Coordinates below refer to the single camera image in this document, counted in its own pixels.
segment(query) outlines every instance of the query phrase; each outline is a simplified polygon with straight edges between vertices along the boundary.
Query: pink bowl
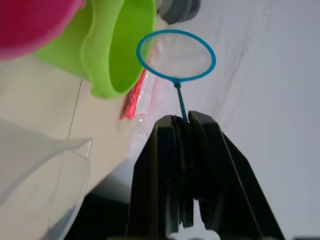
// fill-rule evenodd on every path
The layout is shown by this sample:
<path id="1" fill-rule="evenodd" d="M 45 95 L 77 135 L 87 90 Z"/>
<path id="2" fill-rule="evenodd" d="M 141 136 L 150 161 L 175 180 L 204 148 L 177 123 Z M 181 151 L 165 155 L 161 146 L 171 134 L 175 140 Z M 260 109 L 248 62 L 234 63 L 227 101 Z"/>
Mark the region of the pink bowl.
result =
<path id="1" fill-rule="evenodd" d="M 83 0 L 0 0 L 0 60 L 30 54 L 61 34 Z"/>

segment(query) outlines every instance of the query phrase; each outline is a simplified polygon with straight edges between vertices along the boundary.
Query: clear plastic measuring cup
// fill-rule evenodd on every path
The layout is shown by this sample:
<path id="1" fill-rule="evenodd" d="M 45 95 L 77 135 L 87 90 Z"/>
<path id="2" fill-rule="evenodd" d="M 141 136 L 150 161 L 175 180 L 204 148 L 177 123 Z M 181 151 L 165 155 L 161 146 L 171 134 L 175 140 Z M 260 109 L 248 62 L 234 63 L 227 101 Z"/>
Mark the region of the clear plastic measuring cup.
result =
<path id="1" fill-rule="evenodd" d="M 0 239 L 65 237 L 84 198 L 90 147 L 0 119 Z"/>

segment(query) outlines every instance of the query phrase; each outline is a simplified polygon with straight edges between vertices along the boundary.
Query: blue ring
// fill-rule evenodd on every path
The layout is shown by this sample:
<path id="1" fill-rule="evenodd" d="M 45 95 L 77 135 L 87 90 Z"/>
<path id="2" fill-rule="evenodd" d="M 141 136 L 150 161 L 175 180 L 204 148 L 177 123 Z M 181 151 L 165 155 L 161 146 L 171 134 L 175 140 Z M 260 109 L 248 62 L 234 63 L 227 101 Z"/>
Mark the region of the blue ring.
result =
<path id="1" fill-rule="evenodd" d="M 183 78 L 177 78 L 177 77 L 173 77 L 173 76 L 168 76 L 168 75 L 164 75 L 162 74 L 161 72 L 158 72 L 156 70 L 154 70 L 153 68 L 151 68 L 142 58 L 141 56 L 141 47 L 142 47 L 142 44 L 149 38 L 152 38 L 156 35 L 160 35 L 160 34 L 182 34 L 182 35 L 186 35 L 188 37 L 191 37 L 195 40 L 197 40 L 199 43 L 201 43 L 202 45 L 205 46 L 205 48 L 209 51 L 210 53 L 210 56 L 211 56 L 211 65 L 210 67 L 203 73 L 199 74 L 199 75 L 196 75 L 196 76 L 191 76 L 191 77 L 183 77 Z M 137 47 L 136 47 L 136 56 L 139 60 L 139 62 L 141 63 L 141 65 L 147 69 L 150 73 L 158 76 L 158 77 L 161 77 L 163 79 L 167 79 L 171 82 L 173 82 L 174 84 L 177 83 L 177 82 L 188 82 L 188 81 L 193 81 L 193 80 L 196 80 L 196 79 L 200 79 L 200 78 L 203 78 L 204 76 L 208 75 L 209 73 L 212 72 L 212 70 L 215 68 L 216 66 L 216 55 L 214 53 L 214 51 L 212 50 L 212 48 L 209 46 L 208 43 L 206 43 L 203 39 L 201 39 L 200 37 L 190 33 L 190 32 L 187 32 L 187 31 L 181 31 L 181 30 L 177 30 L 177 29 L 165 29 L 165 30 L 160 30 L 160 31 L 154 31 L 148 35 L 146 35 L 145 37 L 143 37 Z"/>

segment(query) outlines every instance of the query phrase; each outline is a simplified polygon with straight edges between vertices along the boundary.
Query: green bowl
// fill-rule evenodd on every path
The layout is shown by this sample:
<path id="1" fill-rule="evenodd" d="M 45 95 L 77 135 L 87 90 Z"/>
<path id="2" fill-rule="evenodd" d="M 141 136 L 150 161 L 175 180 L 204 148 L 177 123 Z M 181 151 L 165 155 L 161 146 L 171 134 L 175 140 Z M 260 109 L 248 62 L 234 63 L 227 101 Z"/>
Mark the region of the green bowl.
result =
<path id="1" fill-rule="evenodd" d="M 127 94 L 143 70 L 139 41 L 156 25 L 155 0 L 88 0 L 60 37 L 38 50 L 43 61 L 92 83 L 91 94 Z"/>

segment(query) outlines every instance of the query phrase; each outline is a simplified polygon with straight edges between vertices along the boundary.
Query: plastic measuring cup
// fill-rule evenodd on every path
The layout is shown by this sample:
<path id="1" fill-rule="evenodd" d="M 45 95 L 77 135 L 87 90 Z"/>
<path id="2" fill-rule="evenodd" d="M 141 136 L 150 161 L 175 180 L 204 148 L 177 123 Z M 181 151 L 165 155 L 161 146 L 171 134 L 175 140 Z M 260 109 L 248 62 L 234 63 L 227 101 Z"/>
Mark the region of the plastic measuring cup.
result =
<path id="1" fill-rule="evenodd" d="M 90 146 L 0 119 L 0 239 L 65 237 L 84 199 Z"/>

